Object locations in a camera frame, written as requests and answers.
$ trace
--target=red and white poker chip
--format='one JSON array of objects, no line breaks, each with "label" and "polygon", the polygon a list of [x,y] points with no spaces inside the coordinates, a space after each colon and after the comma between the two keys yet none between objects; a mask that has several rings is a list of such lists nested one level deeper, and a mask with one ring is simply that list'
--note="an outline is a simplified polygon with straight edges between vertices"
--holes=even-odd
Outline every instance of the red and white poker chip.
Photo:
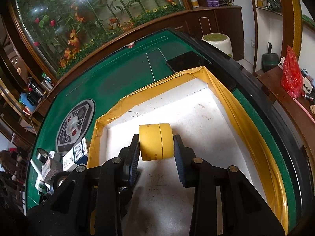
[{"label": "red and white poker chip", "polygon": [[133,48],[134,47],[134,42],[131,42],[130,44],[127,44],[127,48],[130,49],[130,48]]}]

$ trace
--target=white stool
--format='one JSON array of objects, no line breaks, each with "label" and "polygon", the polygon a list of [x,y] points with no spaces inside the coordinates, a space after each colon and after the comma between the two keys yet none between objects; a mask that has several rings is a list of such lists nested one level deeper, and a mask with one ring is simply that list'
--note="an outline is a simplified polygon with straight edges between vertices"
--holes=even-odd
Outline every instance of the white stool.
[{"label": "white stool", "polygon": [[220,51],[223,51],[226,55],[233,58],[231,40],[227,35],[219,33],[206,34],[201,40],[210,43]]}]

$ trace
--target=wooden table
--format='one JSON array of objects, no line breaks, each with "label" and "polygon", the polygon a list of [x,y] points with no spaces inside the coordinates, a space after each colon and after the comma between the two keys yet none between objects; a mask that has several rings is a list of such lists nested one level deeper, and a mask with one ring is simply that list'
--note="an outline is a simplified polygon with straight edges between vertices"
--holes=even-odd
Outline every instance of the wooden table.
[{"label": "wooden table", "polygon": [[[271,99],[275,99],[279,102],[282,108],[286,111],[295,128],[297,129],[305,147],[309,163],[311,165],[311,171],[315,173],[315,124],[306,115],[298,104],[287,94],[287,92],[281,86],[282,70],[276,67],[268,72],[260,75],[257,79],[268,89]],[[307,111],[315,119],[315,114],[310,112],[310,103],[303,97],[297,98]]]}]

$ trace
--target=yellow cylinder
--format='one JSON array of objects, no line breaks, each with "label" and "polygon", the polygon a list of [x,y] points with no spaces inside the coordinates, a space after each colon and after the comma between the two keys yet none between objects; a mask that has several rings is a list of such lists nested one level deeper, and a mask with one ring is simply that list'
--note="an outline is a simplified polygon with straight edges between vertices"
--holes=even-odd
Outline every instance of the yellow cylinder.
[{"label": "yellow cylinder", "polygon": [[169,123],[139,125],[140,152],[143,161],[173,157],[174,141]]}]

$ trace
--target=red plastic bag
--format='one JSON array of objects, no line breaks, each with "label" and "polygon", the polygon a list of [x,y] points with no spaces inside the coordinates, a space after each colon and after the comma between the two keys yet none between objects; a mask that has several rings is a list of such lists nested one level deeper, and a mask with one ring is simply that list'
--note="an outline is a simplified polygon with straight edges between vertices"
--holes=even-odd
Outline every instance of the red plastic bag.
[{"label": "red plastic bag", "polygon": [[281,86],[291,98],[298,98],[301,96],[303,78],[296,54],[290,46],[287,48],[287,56],[283,63]]}]

